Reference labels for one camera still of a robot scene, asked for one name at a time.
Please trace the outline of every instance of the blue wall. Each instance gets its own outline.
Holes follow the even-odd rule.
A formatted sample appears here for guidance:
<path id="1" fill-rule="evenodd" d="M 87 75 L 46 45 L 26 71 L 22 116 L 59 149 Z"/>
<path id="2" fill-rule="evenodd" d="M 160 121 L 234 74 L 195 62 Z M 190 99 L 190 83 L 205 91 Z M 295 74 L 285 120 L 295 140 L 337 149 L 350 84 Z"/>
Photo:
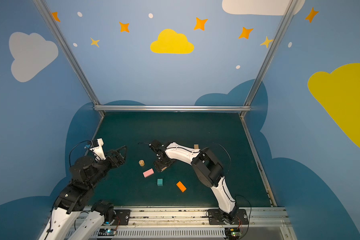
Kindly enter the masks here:
<path id="1" fill-rule="evenodd" d="M 319 13 L 310 23 L 312 7 Z M 360 148 L 307 85 L 316 72 L 350 63 L 360 63 L 360 0 L 306 0 L 245 117 L 299 240 L 360 239 Z"/>
<path id="2" fill-rule="evenodd" d="M 57 58 L 29 81 L 18 81 L 9 48 L 14 32 L 57 42 L 32 0 L 0 1 L 0 229 L 15 223 L 10 234 L 16 239 L 35 239 L 69 180 L 68 149 L 91 139 L 100 116 L 58 45 Z M 73 158 L 83 154 L 78 149 Z M 0 239 L 9 238 L 0 231 Z"/>
<path id="3" fill-rule="evenodd" d="M 256 77 L 267 52 L 261 44 L 267 36 L 273 38 L 281 20 L 281 16 L 230 14 L 221 0 L 47 3 L 58 13 L 57 23 L 103 104 L 130 100 L 145 105 L 194 105 L 206 94 L 228 94 Z M 194 30 L 196 18 L 208 19 L 204 31 Z M 129 23 L 129 32 L 121 32 L 119 22 Z M 253 28 L 248 39 L 239 39 L 243 27 Z M 184 34 L 194 50 L 189 54 L 151 51 L 151 43 L 168 28 Z M 99 47 L 91 45 L 91 38 L 99 40 Z M 203 103 L 213 105 L 208 99 Z"/>

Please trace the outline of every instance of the robotic arm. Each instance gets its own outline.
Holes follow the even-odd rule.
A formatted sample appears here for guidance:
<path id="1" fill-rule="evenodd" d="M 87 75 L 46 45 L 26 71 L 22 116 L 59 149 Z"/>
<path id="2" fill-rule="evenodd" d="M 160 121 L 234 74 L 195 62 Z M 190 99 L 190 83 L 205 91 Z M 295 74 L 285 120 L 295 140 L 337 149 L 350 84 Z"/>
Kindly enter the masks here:
<path id="1" fill-rule="evenodd" d="M 212 189 L 223 220 L 227 224 L 234 223 L 238 206 L 226 186 L 223 164 L 209 148 L 192 149 L 178 145 L 176 142 L 163 144 L 157 140 L 153 140 L 149 147 L 156 153 L 158 160 L 154 165 L 159 172 L 176 160 L 191 165 L 202 184 Z"/>
<path id="2" fill-rule="evenodd" d="M 127 155 L 126 146 L 104 154 L 101 147 L 103 144 L 101 138 L 91 141 L 88 148 L 96 155 L 96 160 L 91 156 L 83 156 L 69 168 L 72 179 L 56 199 L 51 218 L 39 240 L 64 239 L 73 222 L 93 196 L 98 182 L 106 176 L 109 170 L 124 164 Z M 113 205 L 109 202 L 99 201 L 93 205 L 84 223 L 70 239 L 87 240 L 93 234 L 94 229 L 103 223 L 113 221 L 114 218 Z"/>

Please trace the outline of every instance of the white cloud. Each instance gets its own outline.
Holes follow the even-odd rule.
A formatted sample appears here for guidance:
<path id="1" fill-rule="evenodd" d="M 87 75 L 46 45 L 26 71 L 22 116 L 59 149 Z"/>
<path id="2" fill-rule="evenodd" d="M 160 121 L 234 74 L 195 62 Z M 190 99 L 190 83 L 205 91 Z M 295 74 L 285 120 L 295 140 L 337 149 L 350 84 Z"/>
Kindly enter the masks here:
<path id="1" fill-rule="evenodd" d="M 52 63 L 59 54 L 54 42 L 46 41 L 37 33 L 21 32 L 10 36 L 10 51 L 14 58 L 11 71 L 19 82 L 27 82 Z"/>
<path id="2" fill-rule="evenodd" d="M 299 0 L 296 14 L 304 5 L 305 0 Z M 223 10 L 230 14 L 254 15 L 284 15 L 289 0 L 223 0 Z"/>

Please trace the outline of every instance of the wooden block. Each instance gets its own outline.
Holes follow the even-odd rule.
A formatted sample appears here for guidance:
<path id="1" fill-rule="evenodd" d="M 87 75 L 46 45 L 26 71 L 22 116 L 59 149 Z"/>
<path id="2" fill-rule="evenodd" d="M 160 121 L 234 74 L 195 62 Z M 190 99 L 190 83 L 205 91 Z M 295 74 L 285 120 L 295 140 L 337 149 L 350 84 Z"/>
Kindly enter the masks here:
<path id="1" fill-rule="evenodd" d="M 143 172 L 144 177 L 148 177 L 154 174 L 154 170 L 151 168 L 148 171 Z"/>
<path id="2" fill-rule="evenodd" d="M 178 186 L 178 188 L 179 188 L 182 192 L 184 192 L 184 191 L 187 189 L 187 188 L 182 184 L 181 181 L 179 181 L 176 185 Z"/>

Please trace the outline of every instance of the metal platform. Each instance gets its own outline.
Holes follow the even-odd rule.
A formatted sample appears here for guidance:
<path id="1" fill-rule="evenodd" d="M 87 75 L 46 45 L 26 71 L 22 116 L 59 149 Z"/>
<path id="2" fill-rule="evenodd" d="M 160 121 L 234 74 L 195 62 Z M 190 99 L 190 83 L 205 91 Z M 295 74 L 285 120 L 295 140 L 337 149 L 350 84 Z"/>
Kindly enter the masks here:
<path id="1" fill-rule="evenodd" d="M 119 226 L 114 236 L 99 236 L 97 229 L 90 239 L 126 239 L 126 238 L 225 238 L 224 229 L 238 227 L 238 225 L 209 225 L 207 207 L 115 207 L 120 210 L 130 210 L 129 223 Z M 81 214 L 76 221 L 78 227 L 86 218 Z M 275 239 L 297 240 L 289 221 L 288 214 L 283 207 L 254 207 L 251 211 L 248 232 L 254 229 L 277 230 Z M 68 238 L 74 232 L 74 226 L 67 234 Z"/>

